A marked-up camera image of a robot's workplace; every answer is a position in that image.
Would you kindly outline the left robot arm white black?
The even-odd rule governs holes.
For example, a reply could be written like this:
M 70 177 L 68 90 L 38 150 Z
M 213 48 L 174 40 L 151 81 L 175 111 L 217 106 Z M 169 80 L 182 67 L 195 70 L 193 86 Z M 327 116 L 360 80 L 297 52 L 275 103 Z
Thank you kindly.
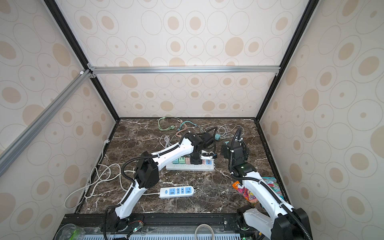
M 130 217 L 144 193 L 159 182 L 159 174 L 164 167 L 185 155 L 190 156 L 192 165 L 201 165 L 203 161 L 212 160 L 217 154 L 214 151 L 207 152 L 210 146 L 216 149 L 215 137 L 210 133 L 187 132 L 179 142 L 168 148 L 151 154 L 144 152 L 141 156 L 125 162 L 121 167 L 121 176 L 132 184 L 119 204 L 106 208 L 103 234 L 123 228 L 123 220 Z

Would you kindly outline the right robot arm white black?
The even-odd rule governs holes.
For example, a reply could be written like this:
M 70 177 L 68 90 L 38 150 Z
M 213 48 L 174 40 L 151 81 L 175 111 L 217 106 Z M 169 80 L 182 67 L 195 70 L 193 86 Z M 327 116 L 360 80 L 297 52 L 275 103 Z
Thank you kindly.
M 270 240 L 311 240 L 313 238 L 307 213 L 287 203 L 263 180 L 248 162 L 248 148 L 243 141 L 223 144 L 221 155 L 229 161 L 231 177 L 249 190 L 268 215 L 255 208 L 238 209 L 239 221 L 254 228 Z

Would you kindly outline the long white power strip pastel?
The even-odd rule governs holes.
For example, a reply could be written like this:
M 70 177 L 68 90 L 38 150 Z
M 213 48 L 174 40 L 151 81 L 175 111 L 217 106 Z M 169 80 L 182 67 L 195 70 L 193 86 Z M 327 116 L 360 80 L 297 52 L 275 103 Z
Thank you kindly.
M 172 164 L 172 162 L 166 165 L 168 171 L 213 171 L 215 168 L 214 160 L 202 160 L 202 164 Z

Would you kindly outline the short white power strip blue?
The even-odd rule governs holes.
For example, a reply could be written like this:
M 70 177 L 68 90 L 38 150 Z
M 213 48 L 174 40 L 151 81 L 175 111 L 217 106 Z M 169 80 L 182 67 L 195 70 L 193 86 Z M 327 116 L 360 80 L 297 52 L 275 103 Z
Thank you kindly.
M 191 197 L 195 193 L 192 186 L 178 186 L 160 189 L 160 199 Z

